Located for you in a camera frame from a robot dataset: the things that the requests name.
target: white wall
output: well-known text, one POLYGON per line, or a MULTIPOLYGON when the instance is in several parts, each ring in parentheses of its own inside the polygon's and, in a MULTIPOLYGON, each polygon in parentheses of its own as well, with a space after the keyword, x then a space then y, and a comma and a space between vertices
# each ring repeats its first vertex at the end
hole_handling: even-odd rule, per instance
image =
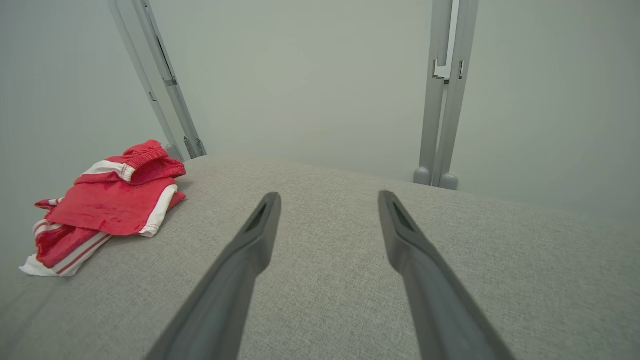
POLYGON ((0 2, 0 254, 35 251, 36 201, 64 196, 93 163, 166 143, 106 0, 0 2))
POLYGON ((431 1, 152 0, 209 154, 411 181, 431 1))
POLYGON ((481 0, 459 190, 640 218, 640 2, 481 0))

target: mattress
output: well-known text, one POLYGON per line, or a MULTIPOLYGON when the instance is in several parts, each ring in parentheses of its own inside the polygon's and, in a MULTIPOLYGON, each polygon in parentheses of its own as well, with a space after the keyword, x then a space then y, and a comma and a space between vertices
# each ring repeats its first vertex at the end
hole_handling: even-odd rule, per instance
POLYGON ((640 352, 638 228, 295 163, 205 156, 153 238, 113 238, 75 277, 2 275, 0 357, 143 357, 261 198, 282 196, 240 359, 417 359, 377 209, 393 191, 518 359, 640 352))

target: red fabric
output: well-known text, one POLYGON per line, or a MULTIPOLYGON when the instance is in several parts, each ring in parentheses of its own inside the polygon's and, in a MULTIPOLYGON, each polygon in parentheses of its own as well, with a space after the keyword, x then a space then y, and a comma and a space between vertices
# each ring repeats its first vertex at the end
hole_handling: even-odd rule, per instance
MULTIPOLYGON (((58 271, 59 274, 84 254, 74 255, 75 259, 67 257, 100 232, 116 236, 140 233, 162 192, 175 184, 176 177, 186 173, 184 164, 169 158, 155 140, 107 160, 125 164, 124 169, 135 169, 131 181, 123 180, 124 172, 83 174, 62 200, 43 200, 35 204, 49 210, 45 217, 48 223, 40 224, 34 230, 34 233, 40 231, 36 235, 36 258, 47 268, 53 268, 63 260, 71 261, 58 271), (48 229, 54 224, 62 226, 48 229)), ((174 194, 168 210, 185 198, 183 193, 174 194)))
MULTIPOLYGON (((176 193, 173 196, 167 211, 171 210, 185 198, 186 195, 183 193, 176 193)), ((47 206, 50 206, 48 205, 48 200, 43 200, 42 202, 46 202, 47 206)), ((99 233, 99 230, 83 229, 81 227, 73 227, 70 225, 62 225, 59 229, 44 231, 36 236, 36 247, 38 248, 38 255, 36 258, 47 268, 52 268, 67 256, 71 255, 74 250, 86 243, 90 238, 93 238, 99 233)))
POLYGON ((184 164, 169 158, 162 145, 149 140, 107 159, 135 168, 131 182, 113 172, 83 174, 64 200, 45 217, 49 222, 104 231, 115 236, 138 234, 160 194, 186 174, 184 164))

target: metal bracket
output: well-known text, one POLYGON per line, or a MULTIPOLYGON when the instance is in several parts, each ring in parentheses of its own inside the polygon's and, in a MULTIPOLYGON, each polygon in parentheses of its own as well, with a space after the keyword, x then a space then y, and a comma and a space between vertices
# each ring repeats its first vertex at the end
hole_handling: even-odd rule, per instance
POLYGON ((433 72, 431 73, 431 77, 436 79, 444 79, 442 76, 436 75, 436 65, 438 64, 437 61, 438 59, 433 59, 433 66, 432 66, 433 72))
POLYGON ((193 151, 193 148, 191 147, 191 143, 189 142, 189 139, 186 136, 184 137, 184 145, 187 147, 187 151, 189 152, 189 157, 191 159, 197 158, 196 153, 193 151))
POLYGON ((198 156, 205 156, 207 153, 204 151, 204 144, 200 138, 196 138, 196 146, 198 147, 198 156))
POLYGON ((465 62, 460 60, 460 69, 458 70, 458 79, 462 79, 462 68, 465 66, 465 62))

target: gray metal post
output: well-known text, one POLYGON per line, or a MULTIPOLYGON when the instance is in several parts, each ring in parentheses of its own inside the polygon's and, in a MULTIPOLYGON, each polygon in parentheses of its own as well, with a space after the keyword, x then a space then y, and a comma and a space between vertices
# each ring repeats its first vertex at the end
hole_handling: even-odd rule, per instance
POLYGON ((438 43, 438 66, 447 65, 447 53, 449 52, 449 32, 451 30, 451 11, 453 0, 442 0, 440 21, 440 36, 438 43))
POLYGON ((436 62, 438 48, 441 42, 442 0, 433 2, 431 12, 431 38, 429 41, 429 77, 424 99, 424 120, 422 123, 422 143, 420 145, 420 163, 413 173, 413 182, 416 184, 431 185, 433 167, 436 157, 436 145, 438 141, 438 129, 440 128, 440 110, 442 109, 442 92, 444 79, 436 76, 436 62))
MULTIPOLYGON (((440 145, 438 146, 433 172, 433 186, 440 186, 442 176, 445 174, 447 174, 448 179, 453 179, 452 176, 454 177, 454 175, 449 174, 449 170, 451 169, 453 147, 456 143, 456 133, 458 132, 462 100, 465 95, 465 86, 467 84, 467 73, 471 60, 471 48, 476 30, 477 10, 478 0, 460 0, 460 8, 458 9, 458 25, 456 26, 456 44, 453 48, 447 104, 445 105, 444 119, 442 121, 442 133, 440 134, 440 145)), ((448 188, 452 186, 449 183, 452 183, 452 181, 447 182, 448 188)))
POLYGON ((196 147, 192 149, 193 151, 189 152, 189 155, 191 158, 206 155, 207 153, 204 149, 204 145, 198 138, 198 133, 193 125, 186 101, 182 96, 175 73, 170 65, 169 55, 167 54, 166 49, 162 46, 162 38, 160 37, 157 24, 155 24, 153 12, 145 0, 133 0, 133 6, 136 9, 138 19, 140 20, 145 37, 147 38, 154 60, 156 61, 157 68, 164 80, 167 94, 171 99, 176 116, 180 122, 180 126, 188 138, 189 143, 196 145, 196 147))
MULTIPOLYGON (((131 40, 131 36, 130 36, 129 32, 127 31, 127 26, 125 25, 124 19, 122 18, 122 14, 120 13, 120 9, 118 9, 118 5, 116 4, 116 0, 109 0, 108 5, 109 5, 109 9, 111 10, 111 15, 113 16, 113 20, 116 23, 116 27, 118 28, 118 31, 120 32, 120 36, 122 37, 122 40, 124 42, 125 48, 127 49, 127 52, 129 53, 129 57, 131 57, 131 61, 133 62, 133 67, 136 69, 136 73, 138 74, 138 78, 140 79, 140 82, 142 83, 142 87, 145 89, 145 92, 147 92, 150 95, 152 95, 153 88, 151 87, 151 84, 149 83, 147 75, 145 74, 145 70, 143 68, 142 61, 140 60, 140 57, 138 56, 138 53, 136 52, 136 48, 134 47, 134 44, 133 44, 133 41, 131 40)), ((173 133, 171 131, 171 127, 169 126, 169 123, 167 122, 167 119, 164 116, 162 108, 157 103, 157 101, 155 101, 153 99, 152 96, 151 96, 150 100, 151 100, 151 107, 153 108, 154 112, 156 113, 156 116, 158 117, 158 121, 160 122, 160 126, 161 126, 161 128, 162 128, 162 130, 164 132, 164 135, 166 136, 167 140, 169 141, 168 146, 172 151, 172 157, 174 157, 174 158, 176 158, 178 160, 184 161, 184 156, 180 152, 180 147, 178 146, 178 143, 176 142, 175 137, 173 136, 173 133)))

